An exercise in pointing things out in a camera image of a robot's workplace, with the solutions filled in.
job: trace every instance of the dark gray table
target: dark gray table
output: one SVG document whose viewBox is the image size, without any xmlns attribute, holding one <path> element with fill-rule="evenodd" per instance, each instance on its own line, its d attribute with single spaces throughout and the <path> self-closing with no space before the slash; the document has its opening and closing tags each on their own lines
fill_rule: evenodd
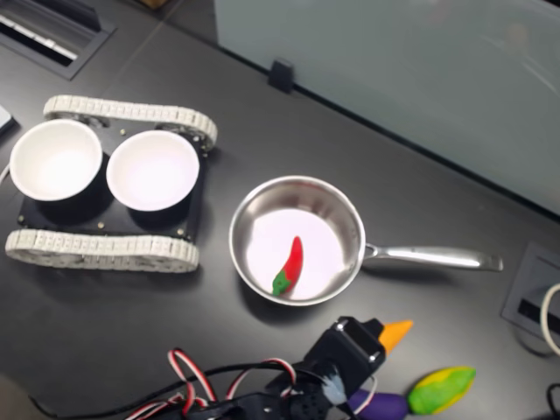
<svg viewBox="0 0 560 420">
<path fill-rule="evenodd" d="M 74 81 L 21 66 L 24 59 L 0 47 L 0 98 L 23 129 L 41 121 L 50 95 L 66 92 L 211 116 L 220 136 L 206 181 L 201 268 L 179 276 L 86 272 L 0 255 L 1 371 L 60 414 L 102 410 L 175 381 L 165 358 L 172 347 L 203 368 L 268 356 L 297 361 L 345 314 L 415 321 L 377 375 L 381 391 L 402 392 L 431 370 L 466 364 L 478 369 L 473 389 L 440 418 L 527 419 L 546 411 L 544 390 L 560 378 L 560 360 L 524 350 L 500 311 L 529 241 L 560 252 L 556 223 L 306 97 L 271 89 L 261 74 L 140 10 L 101 4 L 119 29 Z M 4 141 L 0 165 L 22 132 Z M 235 274 L 228 224 L 246 193 L 286 174 L 339 187 L 373 243 L 480 249 L 502 254 L 506 269 L 399 265 L 362 271 L 316 307 L 267 304 Z M 13 184 L 3 184 L 0 238 L 16 227 L 20 202 Z M 220 392 L 229 380 L 215 381 Z M 260 376 L 249 380 L 248 389 L 259 383 Z"/>
</svg>

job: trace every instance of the desk outlet box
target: desk outlet box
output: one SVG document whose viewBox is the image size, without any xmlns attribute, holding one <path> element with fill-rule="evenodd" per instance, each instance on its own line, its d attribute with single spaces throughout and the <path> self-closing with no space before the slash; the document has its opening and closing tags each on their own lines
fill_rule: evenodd
<svg viewBox="0 0 560 420">
<path fill-rule="evenodd" d="M 507 295 L 501 316 L 542 337 L 541 304 L 546 291 L 557 283 L 560 283 L 560 255 L 531 242 Z M 549 329 L 555 340 L 560 342 L 560 293 L 550 303 Z"/>
</svg>

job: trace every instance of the cable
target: cable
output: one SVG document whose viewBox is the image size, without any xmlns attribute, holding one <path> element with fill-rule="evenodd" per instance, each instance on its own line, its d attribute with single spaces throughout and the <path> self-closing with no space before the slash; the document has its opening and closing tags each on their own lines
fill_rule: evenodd
<svg viewBox="0 0 560 420">
<path fill-rule="evenodd" d="M 179 357 L 195 374 L 197 379 L 200 381 L 202 388 L 206 391 L 206 395 L 208 396 L 208 399 L 210 401 L 217 401 L 216 393 L 212 388 L 212 385 L 204 375 L 204 373 L 199 369 L 198 366 L 196 366 L 196 363 L 194 363 L 191 360 L 191 358 L 187 356 L 185 352 L 183 352 L 180 348 L 175 348 L 167 354 L 167 359 L 169 360 L 169 363 L 171 364 L 173 370 L 175 370 L 177 376 L 181 378 L 183 381 L 187 382 L 185 378 L 185 374 L 183 373 L 181 367 L 177 363 L 177 357 Z"/>
<path fill-rule="evenodd" d="M 546 389 L 546 402 L 549 404 L 550 411 L 552 412 L 554 419 L 560 420 L 560 412 L 558 412 L 557 406 L 554 405 L 554 400 L 552 399 L 552 391 L 554 388 L 560 388 L 560 383 L 553 383 Z"/>
<path fill-rule="evenodd" d="M 159 408 L 162 404 L 166 405 L 166 402 L 151 402 L 149 404 L 145 404 L 144 406 L 136 409 L 130 416 L 126 417 L 124 420 L 136 420 L 139 419 L 140 416 L 148 410 Z"/>
<path fill-rule="evenodd" d="M 181 413 L 183 413 L 183 416 L 186 416 L 186 413 L 189 412 L 195 401 L 196 391 L 194 390 L 194 386 L 188 381 L 186 383 L 185 405 L 183 406 L 183 409 L 181 409 Z"/>
<path fill-rule="evenodd" d="M 296 375 L 296 370 L 286 360 L 278 359 L 276 357 L 271 358 L 271 359 L 265 359 L 265 360 L 262 361 L 262 363 L 277 363 L 280 366 L 282 366 L 286 370 L 286 372 L 288 372 L 288 374 L 290 374 L 291 386 L 286 388 L 284 391 L 282 391 L 282 394 L 280 394 L 281 397 L 286 397 L 290 393 L 292 387 L 296 384 L 296 380 L 298 379 L 298 377 Z M 237 390 L 237 387 L 242 382 L 242 380 L 245 379 L 245 376 L 247 376 L 247 374 L 251 370 L 252 370 L 252 368 L 244 370 L 234 379 L 234 381 L 229 386 L 229 389 L 227 390 L 226 400 L 231 400 L 234 397 L 234 394 L 235 394 L 235 391 Z"/>
<path fill-rule="evenodd" d="M 214 369 L 210 369 L 207 370 L 204 374 L 206 375 L 206 377 L 209 376 L 214 376 L 214 375 L 220 375 L 220 374 L 225 374 L 227 372 L 234 372 L 237 370 L 246 370 L 246 369 L 270 369 L 270 370 L 284 370 L 283 367 L 274 364 L 274 363 L 267 363 L 267 364 L 263 364 L 263 363 L 240 363 L 240 364 L 236 364 L 236 365 L 228 365 L 228 366 L 223 366 L 223 367 L 215 367 Z M 314 374 L 313 372 L 310 372 L 308 370 L 305 369 L 295 369 L 296 372 L 300 375 L 306 376 L 308 378 L 312 378 L 314 381 L 318 382 L 318 383 L 322 383 L 322 378 L 317 375 Z M 191 376 L 186 378 L 189 382 L 191 381 L 196 381 L 197 377 L 196 376 Z M 146 396 L 143 396 L 142 398 L 139 398 L 138 400 L 125 404 L 121 407 L 117 407 L 115 409 L 108 409 L 105 411 L 100 411 L 97 413 L 85 413 L 85 414 L 77 414 L 77 415 L 71 415 L 71 416 L 60 416 L 58 414 L 52 413 L 48 410 L 46 410 L 45 408 L 43 408 L 43 406 L 37 401 L 35 400 L 33 397 L 29 396 L 29 399 L 31 401 L 31 403 L 35 406 L 35 408 L 44 416 L 50 417 L 50 418 L 56 418 L 59 420 L 88 420 L 88 419 L 96 419 L 96 418 L 104 418 L 104 417 L 110 417 L 110 416 L 115 416 L 118 414 L 122 414 L 122 413 L 126 413 L 128 411 L 134 410 L 136 409 L 138 406 L 140 405 L 144 405 L 146 403 L 149 403 L 151 401 L 153 401 L 154 399 L 167 394 L 175 389 L 181 388 L 185 386 L 185 382 L 184 381 L 176 381 L 170 385 L 167 385 L 166 387 L 163 387 L 157 391 L 151 392 Z"/>
<path fill-rule="evenodd" d="M 367 395 L 367 398 L 363 401 L 362 404 L 360 404 L 358 406 L 357 409 L 355 409 L 353 411 L 353 413 L 357 416 L 358 414 L 360 414 L 370 403 L 371 400 L 374 399 L 374 395 L 375 395 L 375 391 L 377 390 L 377 378 L 375 376 L 371 376 L 372 381 L 374 382 L 374 384 L 371 386 L 371 389 L 369 391 L 369 394 Z"/>
<path fill-rule="evenodd" d="M 542 306 L 541 306 L 541 330 L 542 330 L 542 336 L 544 337 L 549 347 L 552 349 L 554 353 L 560 356 L 560 347 L 552 339 L 552 335 L 550 335 L 550 329 L 549 329 L 550 301 L 552 300 L 552 297 L 555 295 L 555 293 L 557 293 L 558 291 L 560 291 L 560 283 L 552 286 L 546 292 L 546 295 L 544 295 L 544 299 L 542 300 Z"/>
</svg>

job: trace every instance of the toy chili pepper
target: toy chili pepper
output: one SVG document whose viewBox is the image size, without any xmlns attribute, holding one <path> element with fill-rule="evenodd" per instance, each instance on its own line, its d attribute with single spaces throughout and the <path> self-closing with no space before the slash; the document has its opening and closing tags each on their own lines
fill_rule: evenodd
<svg viewBox="0 0 560 420">
<path fill-rule="evenodd" d="M 291 291 L 298 282 L 301 268 L 304 265 L 304 248 L 299 236 L 291 244 L 290 256 L 272 282 L 272 294 L 278 296 Z"/>
</svg>

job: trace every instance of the saucepan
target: saucepan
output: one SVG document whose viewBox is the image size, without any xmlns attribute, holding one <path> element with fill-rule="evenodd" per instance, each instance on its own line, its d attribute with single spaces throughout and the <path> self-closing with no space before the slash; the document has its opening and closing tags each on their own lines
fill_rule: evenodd
<svg viewBox="0 0 560 420">
<path fill-rule="evenodd" d="M 295 287 L 274 296 L 272 282 L 294 238 L 303 246 Z M 379 247 L 366 243 L 360 215 L 334 186 L 316 178 L 272 179 L 242 201 L 229 229 L 229 250 L 243 281 L 283 305 L 307 306 L 341 293 L 368 260 L 393 259 L 466 270 L 501 271 L 501 258 L 447 247 Z"/>
</svg>

